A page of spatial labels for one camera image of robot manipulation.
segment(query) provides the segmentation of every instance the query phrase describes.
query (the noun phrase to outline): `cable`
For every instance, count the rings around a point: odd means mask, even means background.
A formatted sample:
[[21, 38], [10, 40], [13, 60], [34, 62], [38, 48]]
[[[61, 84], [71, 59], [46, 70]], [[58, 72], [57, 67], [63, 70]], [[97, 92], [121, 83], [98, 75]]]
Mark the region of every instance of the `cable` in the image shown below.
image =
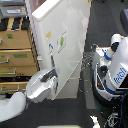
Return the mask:
[[89, 81], [89, 80], [84, 80], [85, 82], [88, 82], [90, 85], [91, 85], [91, 87], [87, 90], [87, 91], [82, 91], [81, 89], [80, 89], [80, 86], [79, 86], [79, 91], [80, 92], [82, 92], [82, 93], [88, 93], [91, 89], [92, 89], [92, 83]]
[[126, 96], [127, 94], [128, 94], [128, 90], [125, 91], [124, 96], [123, 96], [122, 101], [121, 101], [120, 122], [119, 122], [119, 126], [118, 126], [118, 128], [120, 128], [120, 125], [121, 125], [121, 119], [122, 119], [122, 107], [123, 107], [124, 98], [125, 98], [125, 96]]
[[112, 113], [108, 118], [107, 121], [104, 124], [104, 128], [106, 128], [107, 124], [110, 128], [113, 128], [118, 123], [118, 113], [114, 112]]

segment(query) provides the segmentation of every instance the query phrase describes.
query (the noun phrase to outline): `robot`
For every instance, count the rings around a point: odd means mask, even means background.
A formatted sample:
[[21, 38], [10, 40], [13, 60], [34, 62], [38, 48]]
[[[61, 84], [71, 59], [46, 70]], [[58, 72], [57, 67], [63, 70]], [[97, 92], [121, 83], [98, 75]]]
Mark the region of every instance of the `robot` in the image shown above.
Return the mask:
[[[120, 14], [120, 21], [128, 34], [128, 9]], [[115, 105], [128, 89], [128, 37], [114, 34], [110, 47], [96, 48], [93, 69], [93, 90], [100, 101]]]
[[0, 100], [0, 122], [20, 115], [30, 102], [42, 102], [45, 98], [54, 100], [58, 85], [56, 70], [42, 70], [32, 76], [25, 92], [16, 92], [10, 99]]

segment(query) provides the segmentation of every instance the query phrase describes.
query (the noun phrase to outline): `sticker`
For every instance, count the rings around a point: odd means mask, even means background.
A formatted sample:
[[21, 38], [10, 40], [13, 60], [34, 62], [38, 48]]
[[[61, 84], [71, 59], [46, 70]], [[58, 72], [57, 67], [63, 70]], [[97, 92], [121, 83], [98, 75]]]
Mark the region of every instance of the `sticker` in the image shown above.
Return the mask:
[[58, 53], [66, 46], [66, 31], [61, 35], [57, 41]]
[[13, 35], [12, 34], [7, 34], [9, 39], [13, 39]]
[[2, 88], [6, 88], [5, 86], [3, 86]]
[[47, 40], [51, 37], [51, 31], [49, 31], [47, 34], [46, 34], [46, 38]]
[[14, 9], [14, 10], [7, 10], [7, 13], [9, 14], [20, 14], [20, 9]]
[[27, 58], [27, 54], [13, 54], [14, 58]]
[[5, 58], [5, 55], [1, 55], [1, 58]]
[[13, 68], [8, 68], [9, 70], [13, 70]]

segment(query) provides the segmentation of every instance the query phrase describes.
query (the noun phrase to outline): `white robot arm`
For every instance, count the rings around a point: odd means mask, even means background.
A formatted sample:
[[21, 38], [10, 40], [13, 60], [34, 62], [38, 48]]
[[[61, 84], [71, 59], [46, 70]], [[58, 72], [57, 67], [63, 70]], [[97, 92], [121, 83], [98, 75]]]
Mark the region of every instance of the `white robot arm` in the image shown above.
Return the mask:
[[54, 100], [57, 85], [55, 69], [39, 71], [28, 82], [24, 94], [16, 92], [9, 100], [0, 100], [0, 122], [21, 114], [26, 108], [27, 100], [34, 103], [42, 102], [47, 97]]

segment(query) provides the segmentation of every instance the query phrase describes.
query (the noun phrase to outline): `white panel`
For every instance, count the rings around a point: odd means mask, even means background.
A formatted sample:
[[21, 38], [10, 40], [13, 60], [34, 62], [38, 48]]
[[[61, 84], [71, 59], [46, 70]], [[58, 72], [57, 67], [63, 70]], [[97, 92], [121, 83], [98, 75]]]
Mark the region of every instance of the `white panel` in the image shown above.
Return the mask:
[[[55, 0], [52, 5], [45, 13], [43, 13], [44, 8], [48, 5], [40, 6], [33, 13], [33, 17], [43, 67], [52, 68], [51, 54], [54, 58], [58, 73], [58, 94], [81, 61], [91, 3], [88, 0]], [[50, 31], [51, 37], [47, 39], [46, 34]], [[60, 51], [58, 51], [58, 42], [62, 46], [66, 44]]]

